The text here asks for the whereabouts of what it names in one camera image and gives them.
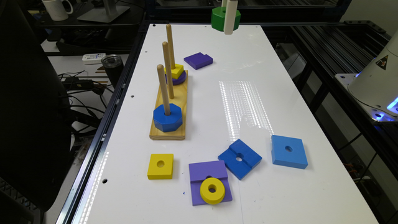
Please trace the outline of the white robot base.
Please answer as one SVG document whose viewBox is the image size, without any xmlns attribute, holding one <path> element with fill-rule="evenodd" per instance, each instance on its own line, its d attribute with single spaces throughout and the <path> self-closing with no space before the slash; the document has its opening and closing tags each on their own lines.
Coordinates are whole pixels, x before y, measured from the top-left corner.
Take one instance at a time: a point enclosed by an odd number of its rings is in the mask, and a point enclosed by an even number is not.
<svg viewBox="0 0 398 224">
<path fill-rule="evenodd" d="M 397 121 L 397 34 L 361 72 L 335 78 L 376 122 Z"/>
</svg>

